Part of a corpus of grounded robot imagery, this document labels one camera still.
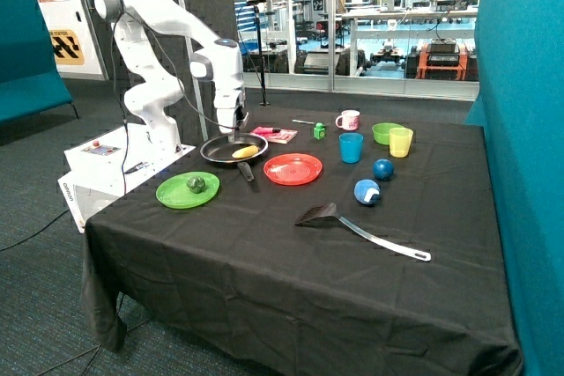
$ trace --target blue cup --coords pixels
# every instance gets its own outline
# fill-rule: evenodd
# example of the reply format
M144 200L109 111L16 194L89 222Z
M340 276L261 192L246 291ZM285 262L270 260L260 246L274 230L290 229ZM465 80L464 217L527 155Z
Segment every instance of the blue cup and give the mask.
M360 160L363 140L364 137L358 132L347 132L339 136L341 159L345 163L357 163Z

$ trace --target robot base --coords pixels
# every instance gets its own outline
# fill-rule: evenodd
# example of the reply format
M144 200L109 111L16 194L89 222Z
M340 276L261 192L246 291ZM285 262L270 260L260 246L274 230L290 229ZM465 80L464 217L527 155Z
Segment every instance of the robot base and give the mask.
M123 170L143 165L135 172L125 174L125 186L122 163L127 139L123 127L64 152L70 172L58 182L80 233L84 233L88 218L122 197L126 190L129 193L195 149L183 145L178 152L155 157L145 125L130 123L128 132L129 148Z

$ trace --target spatula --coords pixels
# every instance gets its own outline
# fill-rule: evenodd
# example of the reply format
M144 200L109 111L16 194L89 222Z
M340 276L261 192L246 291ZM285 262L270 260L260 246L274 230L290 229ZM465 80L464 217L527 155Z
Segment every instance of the spatula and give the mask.
M328 217L337 219L340 223L358 233L362 238L370 242L374 242L380 247L388 248L391 251L395 251L396 253L403 255L408 255L410 257L413 257L414 259L422 260L423 262L429 262L431 260L431 254L425 251L419 251L413 248L400 246L399 244L395 244L393 242L375 237L371 233L360 229L357 225L353 224L352 222L338 214L337 205L335 203L328 203L324 206L312 207L296 220L295 225L307 226L309 223L314 223L315 221L327 220Z

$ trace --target black pole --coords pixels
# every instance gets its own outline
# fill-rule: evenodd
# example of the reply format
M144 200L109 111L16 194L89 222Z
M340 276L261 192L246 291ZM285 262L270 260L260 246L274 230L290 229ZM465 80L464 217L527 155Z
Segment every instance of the black pole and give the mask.
M261 71L261 89L263 90L263 102L261 106L270 106L271 104L266 101L266 86L264 85L264 59L263 59L263 41L261 40L261 21L258 14L258 6L253 5L255 10L255 25L256 25L256 38L258 39L258 57L260 60Z

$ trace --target pen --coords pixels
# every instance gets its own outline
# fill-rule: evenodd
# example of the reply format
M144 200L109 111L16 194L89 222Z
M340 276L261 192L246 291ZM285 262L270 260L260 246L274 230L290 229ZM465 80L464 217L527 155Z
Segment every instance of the pen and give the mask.
M149 166L149 164L148 164L147 162L139 162L139 163L137 163L135 166L130 167L130 168L129 168L127 171L125 171L124 173L125 173L125 174L134 173L134 172L138 171L139 169L143 169L144 167L147 167L147 166Z
M292 119L292 122L298 122L298 123L308 123L310 125L315 125L315 122L308 122L308 121L300 121L298 119Z

